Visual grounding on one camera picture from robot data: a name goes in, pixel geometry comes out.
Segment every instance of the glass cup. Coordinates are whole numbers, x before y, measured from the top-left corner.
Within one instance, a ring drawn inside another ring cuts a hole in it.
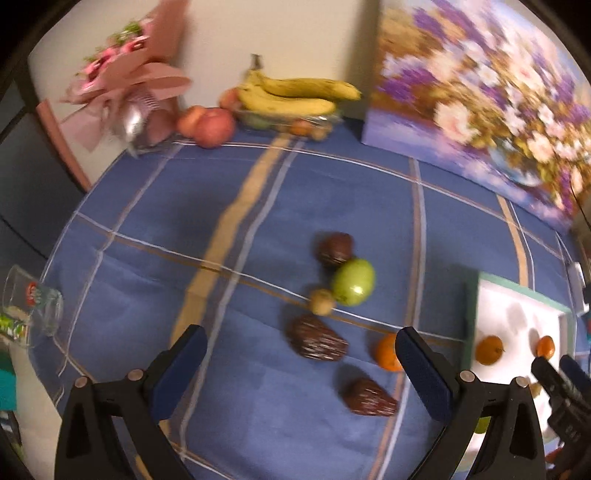
[[[59,327],[63,298],[19,266],[10,269],[2,295],[0,334],[24,347],[32,347]]]

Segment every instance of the blue gripper pad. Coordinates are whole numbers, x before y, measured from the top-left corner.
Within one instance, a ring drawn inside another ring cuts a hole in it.
[[[170,350],[162,352],[146,370],[144,396],[155,422],[169,419],[207,353],[207,336],[190,325]]]
[[[396,355],[433,420],[448,424],[459,396],[452,366],[433,352],[412,327],[396,335]]]
[[[568,355],[564,355],[560,359],[560,369],[570,378],[574,387],[581,392],[585,400],[589,401],[589,397],[591,397],[591,380],[576,360]]]

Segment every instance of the banana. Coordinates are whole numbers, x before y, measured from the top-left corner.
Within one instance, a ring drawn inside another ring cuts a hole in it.
[[[263,77],[251,69],[238,87],[238,98],[246,109],[271,115],[316,116],[330,115],[336,110],[333,102],[321,98],[284,98],[268,93],[262,87]]]
[[[283,97],[323,98],[333,102],[359,100],[361,92],[341,80],[285,79],[275,80],[261,74],[262,87],[268,93]]]

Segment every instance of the table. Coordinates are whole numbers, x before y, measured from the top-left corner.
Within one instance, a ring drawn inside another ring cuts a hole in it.
[[[489,190],[362,145],[360,130],[348,122],[323,143],[239,132],[218,150],[122,155],[44,273],[64,294],[64,319],[33,357],[57,408],[80,375],[122,378],[200,323],[212,348],[166,426],[195,478],[406,479],[440,426],[371,346],[412,325],[458,365],[466,275],[486,271],[570,306],[574,248]],[[283,332],[327,282],[313,246],[330,231],[353,235],[377,288],[326,319],[347,357],[316,362]],[[338,392],[362,374],[399,399],[397,416],[348,412]]]

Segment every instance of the white tray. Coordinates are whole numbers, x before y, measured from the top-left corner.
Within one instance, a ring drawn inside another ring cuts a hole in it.
[[[509,384],[521,376],[536,382],[531,374],[537,340],[550,335],[556,353],[550,364],[558,370],[563,355],[574,354],[576,321],[567,307],[528,288],[495,275],[479,273],[469,286],[467,309],[468,333],[463,369],[472,370],[484,382]],[[496,335],[503,341],[505,352],[501,359],[486,367],[474,360],[476,345],[485,337]],[[552,413],[545,391],[534,399],[540,427],[547,443],[556,435],[548,427]],[[458,471],[470,468],[484,440],[484,434],[472,436]]]

